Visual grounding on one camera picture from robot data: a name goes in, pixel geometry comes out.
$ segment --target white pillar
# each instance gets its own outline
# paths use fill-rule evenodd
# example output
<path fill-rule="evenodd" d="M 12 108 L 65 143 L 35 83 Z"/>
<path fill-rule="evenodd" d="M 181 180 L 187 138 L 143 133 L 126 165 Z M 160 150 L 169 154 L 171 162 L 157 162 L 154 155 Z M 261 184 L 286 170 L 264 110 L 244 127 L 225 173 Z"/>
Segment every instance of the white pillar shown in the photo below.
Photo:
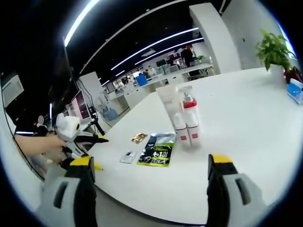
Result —
<path fill-rule="evenodd" d="M 232 37 L 219 13 L 211 3 L 189 7 L 194 24 L 199 29 L 214 64 L 216 74 L 241 70 L 241 63 Z"/>

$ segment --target small packet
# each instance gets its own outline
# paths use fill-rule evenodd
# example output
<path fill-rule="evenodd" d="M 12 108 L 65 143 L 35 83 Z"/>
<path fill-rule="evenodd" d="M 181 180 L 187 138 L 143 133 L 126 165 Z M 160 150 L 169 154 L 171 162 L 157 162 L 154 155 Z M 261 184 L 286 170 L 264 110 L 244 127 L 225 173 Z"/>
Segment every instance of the small packet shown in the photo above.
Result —
<path fill-rule="evenodd" d="M 121 158 L 120 162 L 131 164 L 134 160 L 134 157 L 136 157 L 136 154 L 137 152 L 135 151 L 129 151 Z"/>
<path fill-rule="evenodd" d="M 147 137 L 147 135 L 140 132 L 137 135 L 135 135 L 134 137 L 132 137 L 131 141 L 136 144 L 139 144 L 143 139 L 145 139 L 145 137 Z"/>

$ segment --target window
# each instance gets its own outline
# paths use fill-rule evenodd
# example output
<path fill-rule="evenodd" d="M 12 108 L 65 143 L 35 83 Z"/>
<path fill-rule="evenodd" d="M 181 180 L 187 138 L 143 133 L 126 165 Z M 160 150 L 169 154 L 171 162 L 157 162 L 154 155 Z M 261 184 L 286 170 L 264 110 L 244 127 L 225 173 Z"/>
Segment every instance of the window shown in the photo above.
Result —
<path fill-rule="evenodd" d="M 297 59 L 297 56 L 295 55 L 295 52 L 294 52 L 294 49 L 293 49 L 293 46 L 292 46 L 292 44 L 290 43 L 290 41 L 289 41 L 289 39 L 288 39 L 286 33 L 284 32 L 283 28 L 282 28 L 280 25 L 279 25 L 279 27 L 280 27 L 280 29 L 281 29 L 281 32 L 282 32 L 282 35 L 283 35 L 284 39 L 286 39 L 286 47 L 287 47 L 287 49 L 291 52 L 291 53 L 288 54 L 289 57 L 290 57 L 290 58 L 293 58 L 293 59 Z"/>

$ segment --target black ceiling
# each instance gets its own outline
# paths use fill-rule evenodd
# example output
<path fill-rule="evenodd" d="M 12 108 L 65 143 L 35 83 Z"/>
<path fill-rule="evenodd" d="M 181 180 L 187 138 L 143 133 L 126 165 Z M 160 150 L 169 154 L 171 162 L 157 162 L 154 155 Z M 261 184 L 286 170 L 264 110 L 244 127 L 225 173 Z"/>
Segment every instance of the black ceiling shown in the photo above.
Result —
<path fill-rule="evenodd" d="M 1 43 L 1 71 L 16 71 L 25 92 L 8 112 L 19 122 L 33 122 L 48 112 L 48 90 L 53 81 L 54 59 L 73 22 L 90 0 L 24 0 L 3 8 L 7 14 L 1 23 L 5 41 Z M 77 28 L 67 52 L 71 66 L 79 73 L 94 52 L 120 28 L 171 0 L 100 0 Z M 131 70 L 141 60 L 139 54 L 115 70 L 121 60 L 169 35 L 191 29 L 189 5 L 212 2 L 219 10 L 223 0 L 188 0 L 160 9 L 129 26 L 111 40 L 87 65 L 82 74 L 96 71 L 102 81 L 122 70 Z M 192 33 L 180 35 L 154 46 L 163 50 L 192 39 Z"/>

